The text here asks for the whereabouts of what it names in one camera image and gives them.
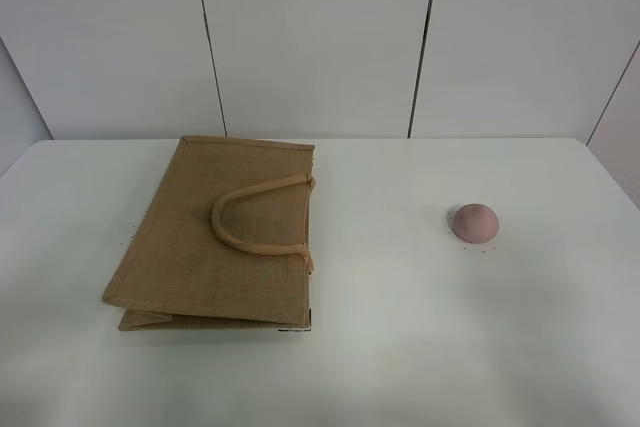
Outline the pink peach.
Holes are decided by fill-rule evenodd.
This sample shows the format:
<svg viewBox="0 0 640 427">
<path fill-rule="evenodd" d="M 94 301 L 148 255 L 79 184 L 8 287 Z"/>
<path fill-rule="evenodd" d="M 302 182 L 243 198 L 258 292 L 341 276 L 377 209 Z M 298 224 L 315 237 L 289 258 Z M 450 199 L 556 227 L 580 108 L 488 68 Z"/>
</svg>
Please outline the pink peach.
<svg viewBox="0 0 640 427">
<path fill-rule="evenodd" d="M 499 232 L 496 213 L 484 204 L 466 204 L 456 211 L 452 219 L 453 233 L 470 244 L 484 244 Z"/>
</svg>

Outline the brown linen tote bag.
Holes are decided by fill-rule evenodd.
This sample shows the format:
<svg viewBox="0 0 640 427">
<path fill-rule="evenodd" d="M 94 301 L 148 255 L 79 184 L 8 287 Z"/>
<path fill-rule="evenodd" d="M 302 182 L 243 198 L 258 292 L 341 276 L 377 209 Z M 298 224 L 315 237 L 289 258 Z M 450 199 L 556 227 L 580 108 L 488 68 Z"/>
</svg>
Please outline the brown linen tote bag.
<svg viewBox="0 0 640 427">
<path fill-rule="evenodd" d="M 102 300 L 123 331 L 311 326 L 314 148 L 181 138 Z"/>
</svg>

